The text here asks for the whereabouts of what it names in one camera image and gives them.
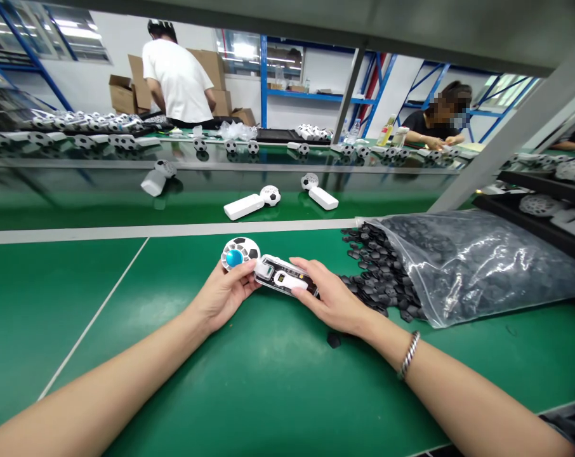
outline hand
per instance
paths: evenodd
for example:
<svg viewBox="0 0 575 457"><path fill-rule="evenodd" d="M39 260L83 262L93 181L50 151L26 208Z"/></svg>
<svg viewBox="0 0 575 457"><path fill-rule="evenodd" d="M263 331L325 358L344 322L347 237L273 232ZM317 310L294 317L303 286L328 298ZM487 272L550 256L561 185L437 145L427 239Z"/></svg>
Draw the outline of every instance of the hand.
<svg viewBox="0 0 575 457"><path fill-rule="evenodd" d="M321 300L304 289L292 289L292 294L333 329L362 336L366 333L369 320L380 316L353 295L343 281L323 263L300 257L290 257L289 261L305 270L313 279L319 288Z"/></svg>
<svg viewBox="0 0 575 457"><path fill-rule="evenodd" d="M424 136L421 139L429 146L429 149L442 150L442 146L445 144L441 138L436 138L434 136Z"/></svg>
<svg viewBox="0 0 575 457"><path fill-rule="evenodd" d="M187 310L197 312L210 332L220 329L235 314L243 300L261 284L254 280L256 260L227 272L218 262Z"/></svg>

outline clear plastic bag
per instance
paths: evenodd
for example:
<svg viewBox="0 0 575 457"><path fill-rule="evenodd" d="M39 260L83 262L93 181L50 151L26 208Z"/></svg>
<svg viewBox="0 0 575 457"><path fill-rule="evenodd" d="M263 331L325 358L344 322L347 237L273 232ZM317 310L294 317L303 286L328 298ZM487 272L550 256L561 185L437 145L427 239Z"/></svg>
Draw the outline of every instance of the clear plastic bag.
<svg viewBox="0 0 575 457"><path fill-rule="evenodd" d="M434 328L575 297L575 259L491 213L358 221L383 229L401 254Z"/></svg>

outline blue metal rack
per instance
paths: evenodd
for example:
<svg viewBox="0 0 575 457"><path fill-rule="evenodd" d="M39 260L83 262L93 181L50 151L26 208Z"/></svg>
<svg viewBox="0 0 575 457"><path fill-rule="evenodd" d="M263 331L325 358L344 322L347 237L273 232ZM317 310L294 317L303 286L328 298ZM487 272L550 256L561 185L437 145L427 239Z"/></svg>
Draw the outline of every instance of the blue metal rack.
<svg viewBox="0 0 575 457"><path fill-rule="evenodd" d="M272 37L267 37L266 35L261 35L260 36L260 89L261 89L261 125L262 128L266 128L267 127L267 100L269 96L283 96L283 97L291 97L291 98L304 98L307 100L322 100L325 102L341 102L342 101L342 97L338 96L338 95L329 95L329 94L311 94L311 93L304 93L304 92L291 92L291 91L283 91L283 90L273 90L273 89L269 89L268 88L268 71L267 71L267 49L268 49L268 42L278 42L277 39L272 38ZM353 53L353 50L347 49L347 48L341 48L339 46L324 46L322 44L314 44L314 43L303 43L303 42L296 42L296 41L290 41L287 44L294 44L297 46L303 46L303 47L315 47L315 48L320 48L320 49L326 49L326 50L330 50L330 51L335 51L335 52L346 52L346 53ZM378 105L378 102L381 99L381 96L383 94L383 90L385 89L385 85L387 83L387 80L389 79L389 73L391 73L391 69L393 68L393 63L395 61L395 55L391 57L391 61L389 63L389 66L387 67L387 71L385 72L385 75L382 75L381 77L381 67L380 67L380 54L379 53L370 53L371 55L375 55L376 54L376 60L371 58L370 59L370 63L366 72L366 77L364 78L364 83L362 85L362 91L365 90L367 84L368 84L368 80L369 80L369 76L371 74L372 71L372 67L374 62L377 63L378 68L379 68L379 82L380 82L380 87L378 90L378 93L376 95L376 98L373 100L365 100L362 98L352 98L351 99L351 103L354 105L371 105L372 106L372 111L370 113L370 116L368 116L368 118L366 118L366 120L368 119L372 119L372 116L374 116L374 113L376 112L376 107ZM363 132L363 136L366 135L367 131L368 131L368 126L369 123L366 124L366 128L364 129Z"/></svg>
<svg viewBox="0 0 575 457"><path fill-rule="evenodd" d="M432 100L432 97L436 94L438 87L440 86L444 76L446 76L446 73L448 72L448 70L451 68L451 64L450 63L435 63L435 62L429 62L429 61L424 61L421 64L421 69L423 68L423 66L429 66L429 65L434 65L434 68L427 74L425 75L423 78L421 78L420 81L418 81L416 84L413 82L413 85L410 87L410 90L408 91L408 94L406 95L406 99L404 101L404 103L402 104L402 107L400 108L400 112L402 111L402 109L404 108L414 108L414 109L421 109L421 110L425 110L429 107L429 103ZM475 142L475 139L473 137L473 133L472 133L472 128L470 126L470 122L469 119L472 116L486 116L486 117L495 117L497 120L493 123L493 125L486 131L486 133L482 136L482 138L480 139L480 143L484 142L484 140L486 140L486 138L488 138L488 136L491 134L491 132L502 122L502 120L505 118L505 116L514 108L514 106L516 106L516 104L518 104L518 102L520 101L520 99L527 93L527 91L533 86L533 84L535 84L535 82L537 81L537 78L534 77L523 77L520 78L518 81L516 81L515 83L510 84L508 87L503 88L500 91L497 91L495 93L492 93L492 91L495 89L495 87L497 86L497 83L499 82L499 80L501 79L501 77L503 76L503 74L501 73L496 73L496 72L486 72L483 70L477 70L477 69L469 69L466 67L452 67L454 69L458 69L460 71L467 71L467 72L472 72L472 73L479 73L479 74L485 74L485 75L489 75L489 76L495 76L495 80L492 82L492 84L488 87L488 89L486 90L486 92L484 93L484 95L482 96L482 98L480 99L480 101L477 104L477 109L473 109L473 110L469 110L468 112L468 120L467 120L467 124L464 128L466 128L469 132L470 135L470 139L472 142ZM437 70L441 69L440 73L438 74L436 81L432 87L432 89L430 90L429 94L427 95L427 98L425 99L425 101L421 104L419 103L409 103L407 101L408 99L408 95L410 95L410 93L416 89L423 81L425 81L427 78L429 78L433 73L435 73ZM517 86L520 83L523 83L526 80L529 80L529 82L524 86L524 88L520 91L520 93L518 94L518 96L514 99L514 101L507 106L507 108L502 111L502 112L493 112L493 111L485 111L485 110L481 110L480 106L490 100L491 98L505 92L508 89L511 89L514 86ZM398 113L397 116L397 122L398 125L401 125L402 122L400 120L400 116Z"/></svg>
<svg viewBox="0 0 575 457"><path fill-rule="evenodd" d="M14 8L14 6L8 0L4 1L6 2L9 8ZM6 10L4 9L4 6L1 3L0 3L0 15L2 16L2 19L4 20L10 31L13 33L13 35L15 36L15 38L17 39L23 50L25 51L25 54L27 55L26 57L19 53L0 51L0 60L3 61L0 62L0 74L4 76L4 78L7 81L9 81L9 79L6 77L6 74L2 70L38 73L40 76L42 76L42 78L44 78L46 84L49 85L49 87L54 92L55 96L59 99L61 104L65 107L65 109L68 111L72 111L70 103L63 96L63 94L59 90L59 87L57 87L51 76L48 74L48 72L42 65L42 62L40 62L40 59L38 59L34 50L31 48L28 42L23 38L23 36L19 32L15 24L13 24L11 18L9 17ZM33 40L33 38L31 36L28 36L28 38L32 41L32 44L36 46L36 43Z"/></svg>

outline blue circle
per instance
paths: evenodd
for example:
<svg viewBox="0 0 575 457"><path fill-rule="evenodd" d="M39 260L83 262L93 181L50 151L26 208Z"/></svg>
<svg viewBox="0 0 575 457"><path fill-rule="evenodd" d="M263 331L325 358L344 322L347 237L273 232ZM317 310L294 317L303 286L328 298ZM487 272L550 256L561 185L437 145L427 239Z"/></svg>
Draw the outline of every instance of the blue circle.
<svg viewBox="0 0 575 457"><path fill-rule="evenodd" d="M241 254L238 250L233 249L226 254L226 263L230 267L236 267L243 263L243 254Z"/></svg>

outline silver bracelet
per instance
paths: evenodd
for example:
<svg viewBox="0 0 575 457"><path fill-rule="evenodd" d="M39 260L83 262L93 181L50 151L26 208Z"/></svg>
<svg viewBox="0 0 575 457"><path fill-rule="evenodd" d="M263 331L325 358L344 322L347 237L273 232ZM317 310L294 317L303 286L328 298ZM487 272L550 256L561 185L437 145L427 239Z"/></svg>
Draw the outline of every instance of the silver bracelet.
<svg viewBox="0 0 575 457"><path fill-rule="evenodd" d="M400 381L404 381L404 378L406 377L406 371L408 371L408 367L410 366L410 363L413 361L414 352L416 351L416 345L419 342L420 338L421 338L421 332L419 332L418 330L414 331L413 340L410 343L410 347L408 348L408 354L406 354L404 362L402 362L402 369L397 373L397 379Z"/></svg>

